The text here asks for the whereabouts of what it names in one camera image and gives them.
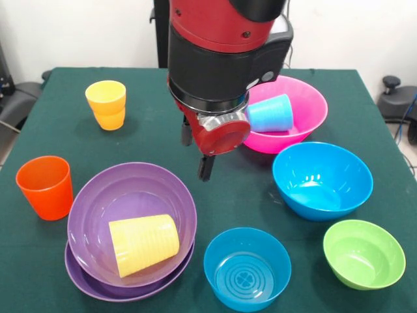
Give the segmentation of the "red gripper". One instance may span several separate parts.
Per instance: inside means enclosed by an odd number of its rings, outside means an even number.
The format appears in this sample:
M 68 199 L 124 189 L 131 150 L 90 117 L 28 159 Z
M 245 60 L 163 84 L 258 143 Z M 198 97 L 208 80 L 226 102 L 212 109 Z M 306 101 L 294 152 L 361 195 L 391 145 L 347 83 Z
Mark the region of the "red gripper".
M 195 143 L 204 154 L 197 176 L 203 182 L 207 182 L 210 180 L 215 155 L 236 149 L 250 134 L 250 122 L 246 117 L 245 108 L 219 115 L 206 115 L 187 108 L 178 100 L 175 103 L 184 114 L 181 143 Z

